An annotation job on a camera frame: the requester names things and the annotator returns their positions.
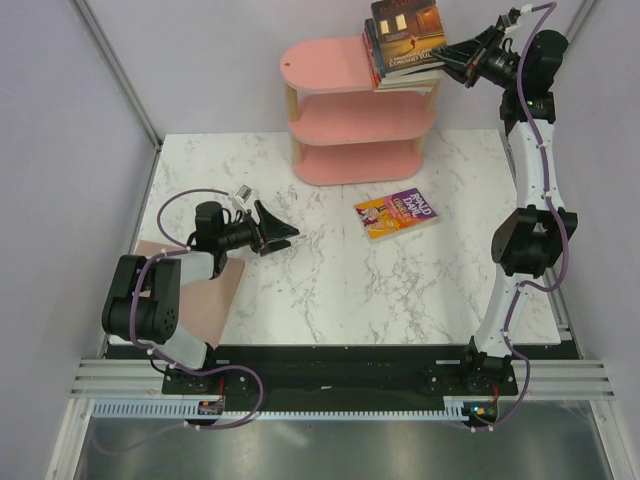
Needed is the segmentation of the brown Edward Tulane book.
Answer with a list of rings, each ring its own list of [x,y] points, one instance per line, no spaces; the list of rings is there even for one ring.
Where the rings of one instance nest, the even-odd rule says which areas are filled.
[[[447,43],[435,0],[376,1],[371,13],[386,77],[442,65],[432,54]]]

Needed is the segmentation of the red 13-Storey Treehouse book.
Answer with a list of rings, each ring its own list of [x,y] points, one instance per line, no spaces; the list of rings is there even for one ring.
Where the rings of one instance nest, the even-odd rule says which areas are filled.
[[[368,31],[367,31],[366,28],[363,29],[362,40],[363,40],[365,51],[366,51],[366,54],[367,54],[367,60],[368,60],[368,64],[369,64],[369,72],[370,72],[370,77],[371,77],[371,81],[372,81],[372,85],[373,85],[373,90],[374,91],[379,91],[382,77],[380,76],[378,68],[377,68],[377,63],[376,63],[376,60],[375,60],[374,51],[373,51],[372,44],[371,44],[370,38],[369,38],[369,34],[368,34]]]

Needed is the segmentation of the blue Nineteen Eighty-Four book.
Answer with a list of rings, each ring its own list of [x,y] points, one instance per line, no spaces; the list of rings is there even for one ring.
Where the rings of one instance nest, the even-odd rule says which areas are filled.
[[[376,22],[365,21],[380,76],[380,90],[393,89],[400,84],[425,83],[440,77],[442,63],[431,53],[434,47],[446,44],[440,21],[417,24],[384,39],[376,30]]]

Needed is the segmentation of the Roald Dahl Charlie book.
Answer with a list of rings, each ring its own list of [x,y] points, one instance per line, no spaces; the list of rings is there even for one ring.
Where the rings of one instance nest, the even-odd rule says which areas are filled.
[[[438,221],[438,214],[418,188],[367,200],[354,210],[371,243],[390,239]]]

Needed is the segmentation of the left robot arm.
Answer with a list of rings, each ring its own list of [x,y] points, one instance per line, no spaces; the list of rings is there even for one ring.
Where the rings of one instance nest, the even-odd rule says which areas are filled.
[[[203,202],[196,206],[195,231],[185,249],[120,257],[102,310],[105,333],[185,370],[185,382],[196,392],[215,389],[220,371],[206,360],[207,343],[179,324],[180,289],[218,278],[231,250],[248,246],[266,256],[291,246],[299,229],[275,217],[259,200],[254,207],[257,218],[248,210],[238,221],[228,222],[220,203]]]

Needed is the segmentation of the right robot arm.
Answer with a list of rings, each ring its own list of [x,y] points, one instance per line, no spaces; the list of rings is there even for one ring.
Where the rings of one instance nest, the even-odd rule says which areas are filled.
[[[513,150],[516,207],[493,235],[494,287],[457,371],[460,386],[473,394],[505,376],[514,356],[511,337],[524,307],[537,292],[549,290],[541,278],[556,262],[567,261],[568,241],[578,226],[576,213],[561,198],[552,153],[556,109],[551,87],[568,42],[556,31],[542,30],[518,54],[509,47],[506,31],[491,26],[434,52],[445,72],[464,86],[486,79],[503,88],[500,118]]]

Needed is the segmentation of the pink paper file sheet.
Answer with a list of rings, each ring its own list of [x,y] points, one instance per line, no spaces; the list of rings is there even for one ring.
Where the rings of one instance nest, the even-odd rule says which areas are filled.
[[[120,258],[102,311],[105,333],[144,349],[190,338],[219,345],[245,262],[231,258],[218,277],[197,280],[196,262],[205,254],[178,251],[141,241]]]

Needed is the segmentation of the pink three-tier shelf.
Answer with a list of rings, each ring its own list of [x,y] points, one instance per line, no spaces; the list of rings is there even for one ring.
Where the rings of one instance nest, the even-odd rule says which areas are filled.
[[[438,89],[377,92],[360,37],[306,40],[281,57],[294,173],[341,185],[397,181],[424,162]]]

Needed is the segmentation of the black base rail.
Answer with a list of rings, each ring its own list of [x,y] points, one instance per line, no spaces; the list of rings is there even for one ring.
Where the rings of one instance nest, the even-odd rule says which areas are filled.
[[[447,397],[517,394],[508,359],[483,371],[467,349],[445,346],[222,346],[207,375],[167,369],[165,395],[221,394],[247,411],[294,407],[433,408]]]

